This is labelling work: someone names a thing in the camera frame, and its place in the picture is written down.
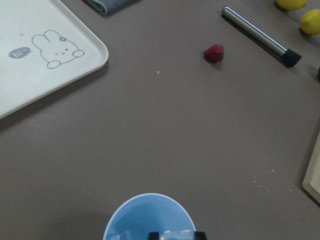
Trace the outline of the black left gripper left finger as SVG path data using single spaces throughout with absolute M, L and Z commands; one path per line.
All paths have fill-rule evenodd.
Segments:
M 159 232 L 150 232 L 148 234 L 148 240 L 160 240 L 160 233 Z

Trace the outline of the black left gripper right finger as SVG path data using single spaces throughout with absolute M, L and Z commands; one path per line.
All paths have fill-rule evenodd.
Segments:
M 195 240 L 207 240 L 207 235 L 204 231 L 195 231 L 194 232 Z

